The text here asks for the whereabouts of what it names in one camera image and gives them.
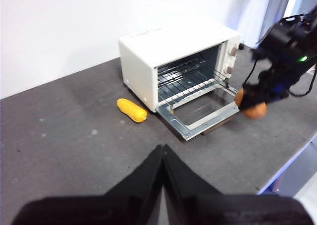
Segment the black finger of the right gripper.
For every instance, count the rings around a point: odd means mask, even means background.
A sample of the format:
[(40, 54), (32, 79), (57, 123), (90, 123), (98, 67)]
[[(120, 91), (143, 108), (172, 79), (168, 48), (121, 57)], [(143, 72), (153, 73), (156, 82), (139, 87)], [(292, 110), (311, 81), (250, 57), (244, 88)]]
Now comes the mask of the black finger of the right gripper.
[(266, 104), (266, 88), (260, 85), (243, 85), (242, 100), (239, 110), (247, 110), (256, 105)]

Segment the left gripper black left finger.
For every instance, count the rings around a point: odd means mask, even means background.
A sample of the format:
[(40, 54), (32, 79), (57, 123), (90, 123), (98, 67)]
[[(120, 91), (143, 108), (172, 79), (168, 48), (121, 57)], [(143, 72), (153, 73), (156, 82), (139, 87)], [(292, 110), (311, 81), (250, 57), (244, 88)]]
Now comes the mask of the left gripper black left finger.
[(24, 205), (14, 225), (145, 225), (162, 188), (163, 148), (156, 146), (103, 195), (48, 197)]

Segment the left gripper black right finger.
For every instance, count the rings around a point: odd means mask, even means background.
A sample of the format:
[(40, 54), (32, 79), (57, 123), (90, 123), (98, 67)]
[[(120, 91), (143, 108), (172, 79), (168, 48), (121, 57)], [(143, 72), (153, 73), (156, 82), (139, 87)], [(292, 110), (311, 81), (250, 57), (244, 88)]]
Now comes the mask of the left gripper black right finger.
[(278, 195), (223, 194), (162, 147), (165, 190), (183, 225), (311, 225), (303, 205)]

